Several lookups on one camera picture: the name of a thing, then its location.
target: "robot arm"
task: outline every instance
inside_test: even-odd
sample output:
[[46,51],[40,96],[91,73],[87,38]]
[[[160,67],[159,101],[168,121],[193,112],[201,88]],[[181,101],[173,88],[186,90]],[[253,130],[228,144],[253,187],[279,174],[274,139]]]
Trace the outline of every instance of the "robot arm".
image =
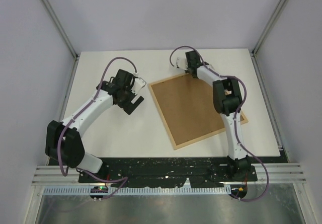
[[186,59],[177,58],[176,67],[212,86],[213,104],[226,129],[229,173],[235,179],[244,178],[246,172],[251,169],[251,163],[248,153],[238,144],[235,134],[236,129],[239,140],[244,145],[240,112],[236,114],[236,128],[234,122],[236,109],[242,102],[238,81],[213,74],[201,63],[199,55],[195,51],[186,52]]
[[94,94],[69,117],[61,122],[52,121],[47,127],[46,154],[57,160],[57,144],[59,136],[67,124],[77,118],[69,125],[65,132],[61,144],[61,156],[65,165],[70,168],[80,168],[96,174],[105,179],[107,176],[107,166],[103,161],[85,152],[81,137],[88,127],[107,109],[113,105],[118,105],[127,114],[131,114],[137,106],[144,100],[142,96],[137,98],[137,93],[146,85],[146,82],[135,75],[119,70],[111,81],[103,81],[99,94],[94,99]]

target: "wooden frame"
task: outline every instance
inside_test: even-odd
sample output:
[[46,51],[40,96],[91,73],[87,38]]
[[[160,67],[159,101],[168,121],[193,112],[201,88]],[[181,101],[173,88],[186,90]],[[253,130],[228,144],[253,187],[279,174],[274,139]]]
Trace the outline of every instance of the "wooden frame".
[[[221,120],[221,117],[214,110],[214,107],[212,105],[212,88],[208,84],[206,84],[204,81],[199,80],[199,79],[194,79],[188,74],[180,74],[180,75],[177,75],[174,77],[169,77],[169,78],[161,80],[161,81],[153,82],[153,83],[149,84],[148,86],[149,86],[152,98],[154,100],[154,103],[156,105],[156,108],[160,114],[162,122],[166,128],[168,135],[169,135],[172,146],[175,150],[185,147],[185,146],[188,146],[188,145],[191,145],[191,144],[196,143],[198,141],[204,140],[204,139],[209,138],[211,136],[217,135],[221,132],[225,132],[225,128],[223,126],[223,122]],[[159,93],[156,93],[156,91],[160,91],[161,88],[165,89],[165,90],[162,90],[162,92],[163,93],[166,92],[166,94],[161,94],[161,96],[157,96],[157,94],[159,94]],[[178,96],[178,98],[175,99],[177,96],[177,93],[180,93],[180,92],[184,92],[184,94]],[[180,101],[181,102],[179,104],[180,107],[178,108],[178,104],[165,105],[165,103],[163,103],[163,106],[161,107],[160,102],[164,101],[164,100],[167,103],[170,103],[171,101],[172,101],[172,103],[177,103],[178,101]],[[180,129],[180,127],[178,127],[178,125],[184,125],[185,122],[187,121],[187,119],[188,119],[187,108],[189,108],[189,106],[187,107],[187,104],[189,104],[190,101],[193,101],[194,106],[196,106],[196,104],[197,105],[201,104],[201,107],[196,107],[196,108],[192,107],[191,111],[189,112],[188,117],[190,117],[190,115],[199,116],[198,111],[202,111],[200,113],[200,116],[203,116],[203,118],[202,118],[202,120],[199,119],[199,123],[198,123],[198,121],[196,121],[197,127],[196,127],[196,129],[194,129],[194,130],[196,130],[196,132],[195,132],[196,137],[193,137],[192,139],[188,139],[187,141],[182,141],[182,139],[178,141],[178,138],[181,138],[182,135],[185,135],[185,134],[182,134],[184,129],[182,129],[182,128]],[[182,111],[182,113],[179,114],[179,116],[173,117],[173,114],[170,114],[170,115],[166,114],[167,109],[169,111],[172,111],[172,113],[173,113],[175,107],[177,107],[175,109],[175,112]],[[185,118],[185,119],[179,119],[180,123],[183,123],[183,124],[178,124],[178,123],[176,125],[172,124],[172,129],[171,129],[171,127],[169,126],[170,125],[169,123],[172,122],[172,119],[174,119],[174,118],[176,118],[175,121],[178,121],[178,118],[180,118],[180,117]],[[197,133],[197,131],[198,131],[198,125],[200,125],[200,121],[202,121],[202,122],[204,122],[204,121],[206,121],[206,122],[208,122],[208,121],[209,122],[221,121],[216,126],[216,127],[220,127],[220,126],[221,127],[220,127],[220,129],[212,129],[212,130],[209,129],[209,132],[207,132],[207,133],[205,133],[204,128],[200,128],[199,130],[201,130],[203,133],[199,134],[199,133]],[[242,124],[245,124],[248,122],[246,116],[243,113],[241,113],[241,122],[242,122]]]

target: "white tabletop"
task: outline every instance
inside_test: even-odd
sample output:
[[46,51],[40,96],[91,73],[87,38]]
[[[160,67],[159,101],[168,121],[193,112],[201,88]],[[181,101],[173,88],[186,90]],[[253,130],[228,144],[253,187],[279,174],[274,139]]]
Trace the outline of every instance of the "white tabletop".
[[[174,54],[185,57],[186,50]],[[246,84],[248,97],[243,112],[249,122],[242,125],[245,146],[257,156],[279,156],[274,132],[247,49],[203,49],[204,60],[220,74],[235,75]],[[170,67],[171,50],[82,52],[71,88],[65,117],[77,110],[95,91],[107,63],[116,56],[131,59],[139,76],[148,83],[181,74]],[[105,79],[115,76],[119,68],[133,72],[132,66],[117,60]],[[173,150],[168,134],[148,87],[140,91],[145,100],[131,114],[113,106],[105,111],[83,136],[87,152],[98,157],[225,157],[226,134],[220,133],[190,146]]]

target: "white wall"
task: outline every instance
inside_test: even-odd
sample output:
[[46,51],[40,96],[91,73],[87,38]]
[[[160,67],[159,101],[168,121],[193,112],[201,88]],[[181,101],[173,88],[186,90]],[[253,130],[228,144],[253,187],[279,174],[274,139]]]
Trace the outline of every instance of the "white wall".
[[258,60],[286,147],[322,212],[322,0],[290,0]]
[[22,223],[73,59],[39,0],[0,0],[0,219]]
[[50,0],[75,50],[253,48],[278,0]]

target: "wall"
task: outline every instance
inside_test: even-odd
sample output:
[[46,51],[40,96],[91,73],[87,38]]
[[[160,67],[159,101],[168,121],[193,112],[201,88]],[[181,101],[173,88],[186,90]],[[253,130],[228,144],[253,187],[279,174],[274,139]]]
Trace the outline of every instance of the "wall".
[[39,0],[0,0],[0,217],[22,223],[73,59]]
[[290,0],[258,61],[286,148],[301,162],[321,213],[322,0]]
[[75,50],[253,48],[278,0],[49,0]]

